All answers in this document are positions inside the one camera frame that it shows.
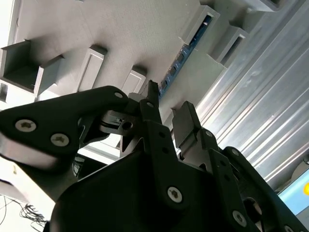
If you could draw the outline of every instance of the rectangular slot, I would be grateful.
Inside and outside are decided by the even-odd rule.
[[[230,49],[228,50],[228,52],[226,53],[226,55],[223,57],[221,63],[223,65],[226,64],[226,62],[228,61],[228,59],[232,56],[232,54],[234,53],[234,51],[236,50],[236,48],[238,47],[238,45],[241,43],[242,41],[242,37],[237,37],[237,39],[235,40],[235,42],[232,44],[232,46],[230,47]]]
[[[88,49],[80,71],[76,92],[92,89],[105,55],[106,50],[101,47],[91,46]]]
[[[204,34],[204,32],[206,31],[207,27],[210,25],[212,20],[212,17],[210,15],[207,15],[203,21],[203,23],[200,25],[200,27],[198,28],[197,32],[195,33],[192,41],[190,42],[190,45],[195,46],[199,39],[202,37],[202,35]]]
[[[138,93],[145,80],[146,76],[142,71],[132,69],[121,90],[127,95],[129,93]]]

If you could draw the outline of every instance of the black mechanical arm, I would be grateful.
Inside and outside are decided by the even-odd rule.
[[[236,148],[218,147],[189,102],[173,119],[177,158],[158,105],[149,82],[147,98],[101,87],[0,112],[1,156],[42,174],[122,135],[121,159],[65,190],[45,231],[307,231]]]

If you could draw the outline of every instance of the white wall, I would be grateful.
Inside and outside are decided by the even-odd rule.
[[[0,1],[0,47],[8,45],[13,3],[14,0]]]

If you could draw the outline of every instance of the aluminum profile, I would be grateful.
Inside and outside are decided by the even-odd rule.
[[[219,146],[238,148],[273,189],[309,152],[308,10],[302,0],[261,17],[197,107]]]

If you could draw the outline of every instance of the wire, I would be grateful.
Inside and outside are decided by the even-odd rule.
[[[44,220],[43,215],[39,214],[39,212],[34,208],[33,205],[26,204],[25,207],[23,207],[22,204],[19,203],[18,201],[13,200],[11,198],[9,198],[9,199],[11,200],[11,202],[15,202],[16,204],[18,204],[21,207],[21,210],[19,212],[19,216],[22,217],[22,218],[26,218],[26,219],[31,220],[32,222],[31,222],[30,226],[34,230],[41,232],[40,230],[35,228],[35,226],[34,226],[35,223],[36,223],[37,226],[40,226],[44,229],[46,221]]]
[[[2,219],[2,221],[1,221],[1,223],[0,223],[0,225],[2,225],[2,223],[4,222],[5,217],[6,217],[6,206],[7,206],[7,204],[6,204],[5,196],[3,196],[3,198],[4,198],[4,204],[5,204],[5,213],[4,213],[4,217],[3,217],[3,219]]]

